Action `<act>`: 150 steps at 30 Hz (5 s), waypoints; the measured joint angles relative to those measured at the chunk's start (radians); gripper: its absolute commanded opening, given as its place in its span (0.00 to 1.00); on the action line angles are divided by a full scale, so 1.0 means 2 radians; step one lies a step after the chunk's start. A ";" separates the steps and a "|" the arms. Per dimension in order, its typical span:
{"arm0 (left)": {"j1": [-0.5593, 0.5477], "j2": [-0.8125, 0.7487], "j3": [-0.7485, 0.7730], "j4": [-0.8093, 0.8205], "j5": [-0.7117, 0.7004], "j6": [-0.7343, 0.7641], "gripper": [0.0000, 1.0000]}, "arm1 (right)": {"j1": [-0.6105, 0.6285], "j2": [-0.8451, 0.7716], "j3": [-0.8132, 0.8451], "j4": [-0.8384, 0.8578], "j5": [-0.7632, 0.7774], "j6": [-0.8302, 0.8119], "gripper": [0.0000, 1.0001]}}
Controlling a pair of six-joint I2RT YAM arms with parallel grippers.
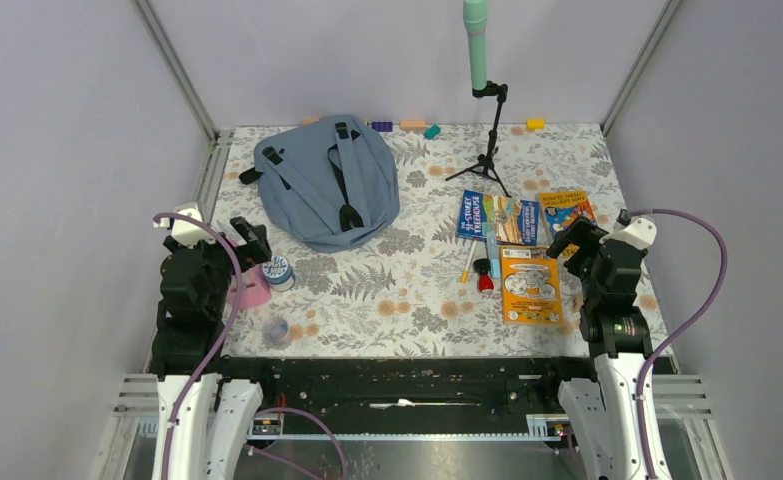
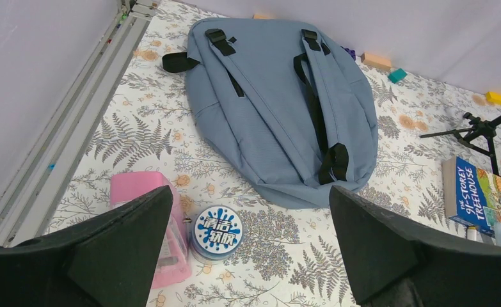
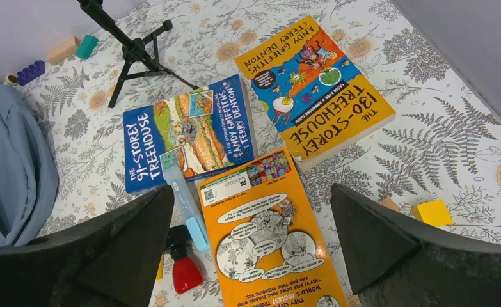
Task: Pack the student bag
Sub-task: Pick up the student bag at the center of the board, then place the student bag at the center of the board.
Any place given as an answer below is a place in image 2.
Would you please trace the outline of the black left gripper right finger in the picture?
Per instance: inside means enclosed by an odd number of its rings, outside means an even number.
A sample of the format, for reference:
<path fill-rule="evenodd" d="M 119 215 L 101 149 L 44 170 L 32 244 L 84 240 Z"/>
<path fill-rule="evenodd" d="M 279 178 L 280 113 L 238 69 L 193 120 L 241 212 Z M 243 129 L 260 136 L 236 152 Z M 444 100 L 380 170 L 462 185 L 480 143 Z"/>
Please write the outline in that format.
<path fill-rule="evenodd" d="M 501 306 L 501 247 L 435 230 L 334 186 L 330 209 L 360 306 Z"/>

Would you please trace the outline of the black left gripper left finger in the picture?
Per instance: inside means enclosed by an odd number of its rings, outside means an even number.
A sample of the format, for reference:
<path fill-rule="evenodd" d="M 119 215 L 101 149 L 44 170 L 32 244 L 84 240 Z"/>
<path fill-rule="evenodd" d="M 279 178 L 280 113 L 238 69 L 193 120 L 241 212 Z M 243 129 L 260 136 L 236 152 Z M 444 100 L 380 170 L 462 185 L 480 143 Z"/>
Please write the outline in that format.
<path fill-rule="evenodd" d="M 12 248 L 0 247 L 0 306 L 144 306 L 173 195 L 121 207 Z"/>

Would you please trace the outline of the blue 91-storey treehouse book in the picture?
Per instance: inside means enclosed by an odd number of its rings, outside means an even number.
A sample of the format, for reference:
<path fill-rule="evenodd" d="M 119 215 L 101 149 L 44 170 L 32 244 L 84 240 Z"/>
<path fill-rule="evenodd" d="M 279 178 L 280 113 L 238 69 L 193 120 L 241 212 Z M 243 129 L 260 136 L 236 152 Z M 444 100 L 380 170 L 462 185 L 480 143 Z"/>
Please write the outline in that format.
<path fill-rule="evenodd" d="M 501 177 L 460 157 L 442 162 L 445 216 L 493 237 L 501 223 Z"/>

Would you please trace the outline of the blue grey backpack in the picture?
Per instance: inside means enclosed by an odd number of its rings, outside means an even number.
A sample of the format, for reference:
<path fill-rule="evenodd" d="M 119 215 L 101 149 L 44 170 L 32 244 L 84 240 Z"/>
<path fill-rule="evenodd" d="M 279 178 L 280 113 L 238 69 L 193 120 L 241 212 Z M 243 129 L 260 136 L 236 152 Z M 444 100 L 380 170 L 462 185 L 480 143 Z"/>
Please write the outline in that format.
<path fill-rule="evenodd" d="M 337 42 L 306 22 L 206 18 L 163 68 L 185 73 L 201 136 L 267 201 L 323 208 L 356 192 L 378 159 L 369 81 Z"/>

